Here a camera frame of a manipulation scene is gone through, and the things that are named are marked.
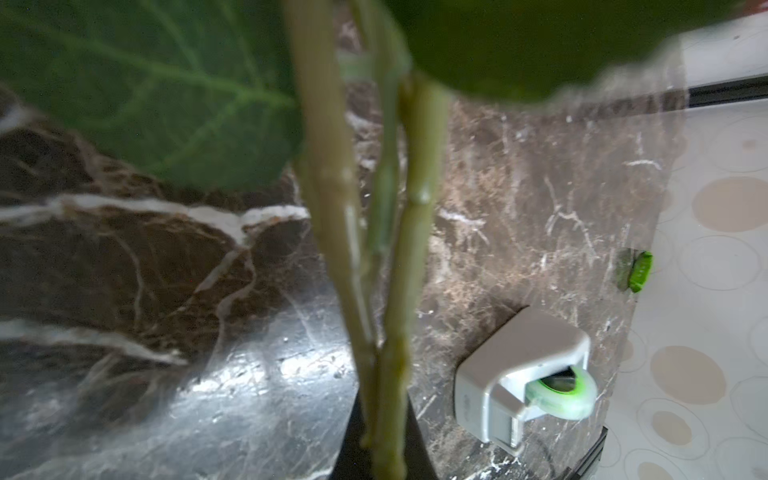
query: beige circle pattern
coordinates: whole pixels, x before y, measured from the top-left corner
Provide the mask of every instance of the beige circle pattern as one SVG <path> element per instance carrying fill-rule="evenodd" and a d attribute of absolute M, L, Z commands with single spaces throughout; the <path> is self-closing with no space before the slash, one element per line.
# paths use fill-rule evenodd
<path fill-rule="evenodd" d="M 718 133 L 710 158 L 719 168 L 732 173 L 748 173 L 768 167 L 768 117 L 743 118 Z"/>
<path fill-rule="evenodd" d="M 694 197 L 694 216 L 718 232 L 746 232 L 768 223 L 768 182 L 754 177 L 715 180 Z"/>
<path fill-rule="evenodd" d="M 677 174 L 672 174 L 661 201 L 662 210 L 659 213 L 659 223 L 666 223 L 677 218 L 689 205 L 688 187 L 680 181 Z"/>
<path fill-rule="evenodd" d="M 701 157 L 702 135 L 695 128 L 686 123 L 682 135 L 680 136 L 680 145 L 672 154 L 679 154 L 672 163 L 672 171 L 678 171 L 688 167 Z"/>
<path fill-rule="evenodd" d="M 656 412 L 652 421 L 654 431 L 672 445 L 688 445 L 694 439 L 690 426 L 672 412 Z"/>
<path fill-rule="evenodd" d="M 624 342 L 619 372 L 634 372 L 638 370 L 645 365 L 646 355 L 645 342 L 634 330 L 630 329 Z"/>
<path fill-rule="evenodd" d="M 648 399 L 637 410 L 643 436 L 666 455 L 701 458 L 710 449 L 710 434 L 689 409 L 669 399 Z"/>
<path fill-rule="evenodd" d="M 637 467 L 638 480 L 674 480 L 664 467 L 653 462 L 643 462 Z"/>
<path fill-rule="evenodd" d="M 659 349 L 650 361 L 654 381 L 671 398 L 691 405 L 711 405 L 726 393 L 723 370 L 707 354 L 689 346 Z"/>
<path fill-rule="evenodd" d="M 685 474 L 670 459 L 646 449 L 627 453 L 624 459 L 624 473 L 629 480 L 687 480 Z"/>

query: plant stem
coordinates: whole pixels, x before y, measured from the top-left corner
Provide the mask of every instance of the plant stem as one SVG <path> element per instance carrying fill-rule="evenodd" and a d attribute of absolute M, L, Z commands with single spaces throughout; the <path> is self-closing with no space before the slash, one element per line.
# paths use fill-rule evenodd
<path fill-rule="evenodd" d="M 301 102 L 305 152 L 296 175 L 336 287 L 360 381 L 369 431 L 376 420 L 376 331 L 363 287 L 357 162 L 344 119 L 346 102 L 336 61 L 331 0 L 283 0 L 294 81 Z"/>
<path fill-rule="evenodd" d="M 373 58 L 367 53 L 337 51 L 341 78 L 345 82 L 369 81 L 373 79 Z"/>
<path fill-rule="evenodd" d="M 411 55 L 399 26 L 380 0 L 352 0 L 355 22 L 373 57 L 373 77 L 379 89 L 383 133 L 381 155 L 373 175 L 366 243 L 370 268 L 366 284 L 376 288 L 379 270 L 390 251 L 397 216 L 400 161 L 397 154 L 398 88 L 411 69 Z"/>
<path fill-rule="evenodd" d="M 409 348 L 416 307 L 422 296 L 429 234 L 437 198 L 446 121 L 451 95 L 424 75 L 414 75 L 413 96 L 406 123 L 408 134 L 407 203 L 392 259 L 389 297 L 384 315 L 386 341 L 379 357 L 379 410 L 374 431 L 373 472 L 377 480 L 402 480 Z"/>

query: brown marble surface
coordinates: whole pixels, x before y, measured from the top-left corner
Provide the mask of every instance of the brown marble surface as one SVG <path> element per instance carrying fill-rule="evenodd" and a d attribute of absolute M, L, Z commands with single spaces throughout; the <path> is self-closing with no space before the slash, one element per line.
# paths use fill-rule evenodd
<path fill-rule="evenodd" d="M 536 111 L 455 102 L 410 387 L 441 478 L 554 479 L 597 438 L 627 248 L 650 247 L 680 150 L 680 113 L 646 94 L 679 65 Z M 349 89 L 364 201 L 374 104 Z M 37 121 L 0 136 L 0 204 L 0 478 L 325 478 L 356 378 L 289 176 L 175 190 Z M 526 305 L 589 333 L 601 396 L 583 422 L 530 422 L 513 459 L 458 427 L 452 379 Z"/>

